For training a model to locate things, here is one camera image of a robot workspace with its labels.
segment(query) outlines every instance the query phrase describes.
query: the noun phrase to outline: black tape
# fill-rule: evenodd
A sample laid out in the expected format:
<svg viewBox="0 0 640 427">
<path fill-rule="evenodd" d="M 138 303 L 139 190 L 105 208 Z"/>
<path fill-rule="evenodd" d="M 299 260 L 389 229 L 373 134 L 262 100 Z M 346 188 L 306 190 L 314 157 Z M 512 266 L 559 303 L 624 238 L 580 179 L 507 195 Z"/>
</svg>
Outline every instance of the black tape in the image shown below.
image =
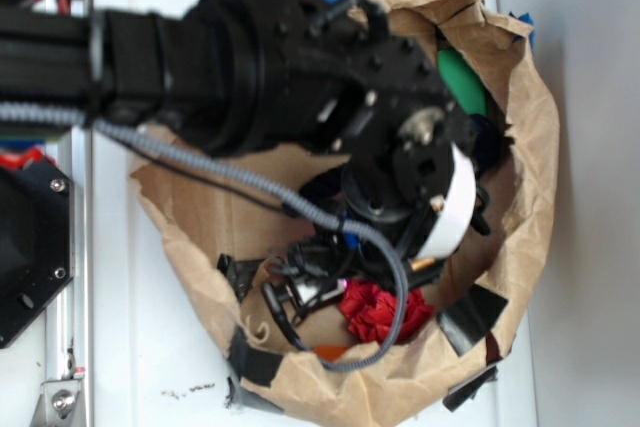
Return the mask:
<svg viewBox="0 0 640 427">
<path fill-rule="evenodd" d="M 462 357 L 491 332 L 507 303 L 504 297 L 474 285 L 436 318 L 456 354 Z"/>
<path fill-rule="evenodd" d="M 496 380 L 497 375 L 498 369 L 495 365 L 487 367 L 471 381 L 449 390 L 449 395 L 442 401 L 443 405 L 450 412 L 455 412 L 467 400 L 474 398 L 485 383 Z"/>
<path fill-rule="evenodd" d="M 251 407 L 253 409 L 264 410 L 274 414 L 282 414 L 284 410 L 276 404 L 263 399 L 258 394 L 248 391 L 240 385 L 240 379 L 236 375 L 227 378 L 229 383 L 229 394 L 225 399 L 224 406 L 230 409 L 233 404 Z"/>
<path fill-rule="evenodd" d="M 251 347 L 242 328 L 237 327 L 227 360 L 238 379 L 244 377 L 254 384 L 269 387 L 278 373 L 282 358 L 281 354 Z"/>
</svg>

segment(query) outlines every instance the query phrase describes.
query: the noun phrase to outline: black mounting plate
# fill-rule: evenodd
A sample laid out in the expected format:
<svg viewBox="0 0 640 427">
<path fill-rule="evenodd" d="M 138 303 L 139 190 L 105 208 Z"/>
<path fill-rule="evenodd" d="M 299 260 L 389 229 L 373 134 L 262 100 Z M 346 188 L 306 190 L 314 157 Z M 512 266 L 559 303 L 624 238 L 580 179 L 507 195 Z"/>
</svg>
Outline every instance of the black mounting plate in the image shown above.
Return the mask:
<svg viewBox="0 0 640 427">
<path fill-rule="evenodd" d="M 71 281 L 70 193 L 46 158 L 0 168 L 0 349 Z"/>
</svg>

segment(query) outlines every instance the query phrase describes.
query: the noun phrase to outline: black cable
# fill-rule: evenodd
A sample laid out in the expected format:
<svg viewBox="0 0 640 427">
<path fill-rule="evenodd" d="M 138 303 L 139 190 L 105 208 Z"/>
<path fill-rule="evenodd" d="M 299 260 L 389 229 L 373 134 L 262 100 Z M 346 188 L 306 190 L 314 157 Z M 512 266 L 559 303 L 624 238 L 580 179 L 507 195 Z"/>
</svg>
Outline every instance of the black cable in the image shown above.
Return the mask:
<svg viewBox="0 0 640 427">
<path fill-rule="evenodd" d="M 170 164 L 169 162 L 165 162 L 162 159 L 158 159 L 155 158 L 145 152 L 143 152 L 142 150 L 134 147 L 133 145 L 130 144 L 126 144 L 125 142 L 118 142 L 120 145 L 122 145 L 123 147 L 129 149 L 131 152 L 133 152 L 134 154 L 142 157 L 145 160 L 148 160 L 149 162 L 151 162 L 154 165 L 157 165 L 158 167 L 161 167 L 169 172 L 172 172 L 174 174 L 180 175 L 182 177 L 185 177 L 187 179 L 190 180 L 194 180 L 196 182 L 200 182 L 201 184 L 204 185 L 208 185 L 210 187 L 214 187 L 216 189 L 221 189 L 225 192 L 229 192 L 231 194 L 237 195 L 238 197 L 247 200 L 255 205 L 257 205 L 258 207 L 261 207 L 265 210 L 268 210 L 270 212 L 275 212 L 276 214 L 281 214 L 284 216 L 287 216 L 287 214 L 285 213 L 284 209 L 282 209 L 282 207 L 279 207 L 277 205 L 273 205 L 270 204 L 268 202 L 265 202 L 263 200 L 260 200 L 259 198 L 241 190 L 238 189 L 236 187 L 232 187 L 230 185 L 225 185 L 223 183 L 220 182 L 216 182 L 215 180 L 209 179 L 207 177 L 203 177 L 201 175 L 198 174 L 194 174 L 193 172 L 189 172 L 188 170 L 182 169 L 176 165 Z"/>
</svg>

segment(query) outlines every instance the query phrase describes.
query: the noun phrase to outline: brown paper bag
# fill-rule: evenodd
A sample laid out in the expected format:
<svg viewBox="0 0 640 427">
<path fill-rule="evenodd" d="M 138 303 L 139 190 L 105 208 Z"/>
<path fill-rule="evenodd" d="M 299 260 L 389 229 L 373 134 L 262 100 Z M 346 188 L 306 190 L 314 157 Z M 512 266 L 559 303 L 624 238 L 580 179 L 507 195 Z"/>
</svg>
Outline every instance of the brown paper bag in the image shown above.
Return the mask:
<svg viewBox="0 0 640 427">
<path fill-rule="evenodd" d="M 151 165 L 132 174 L 140 202 L 162 232 L 167 256 L 222 354 L 228 355 L 238 326 L 254 348 L 289 351 L 270 385 L 246 378 L 241 385 L 288 415 L 324 426 L 396 425 L 445 397 L 488 361 L 505 357 L 545 264 L 553 225 L 559 125 L 553 98 L 533 64 L 531 27 L 489 12 L 481 0 L 378 1 L 389 12 L 392 29 L 416 36 L 433 60 L 439 28 L 504 113 L 510 151 L 482 180 L 492 196 L 486 215 L 494 234 L 480 238 L 470 230 L 441 281 L 424 289 L 427 301 L 438 308 L 474 282 L 508 299 L 491 332 L 497 351 L 488 352 L 489 344 L 480 342 L 459 357 L 432 320 L 412 342 L 393 347 L 375 365 L 349 374 L 328 372 L 313 354 L 290 351 L 256 289 L 241 307 L 215 268 L 220 253 L 240 260 L 264 258 L 311 234 L 309 223 Z M 293 188 L 337 162 L 335 157 L 309 157 L 292 146 L 235 161 Z M 352 345 L 345 325 L 335 309 L 326 309 L 305 322 L 300 334 L 312 344 Z M 362 358 L 377 348 L 357 345 L 345 358 Z"/>
</svg>

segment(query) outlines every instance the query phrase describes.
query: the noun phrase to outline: green object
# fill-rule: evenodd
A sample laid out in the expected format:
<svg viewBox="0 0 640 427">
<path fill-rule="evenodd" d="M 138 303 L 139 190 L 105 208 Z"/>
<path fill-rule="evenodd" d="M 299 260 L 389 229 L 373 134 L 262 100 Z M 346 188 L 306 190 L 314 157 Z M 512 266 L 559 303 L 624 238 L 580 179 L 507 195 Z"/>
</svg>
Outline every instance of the green object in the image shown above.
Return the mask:
<svg viewBox="0 0 640 427">
<path fill-rule="evenodd" d="M 460 107 L 469 115 L 487 116 L 487 98 L 480 77 L 469 67 L 456 49 L 438 52 L 440 76 Z"/>
</svg>

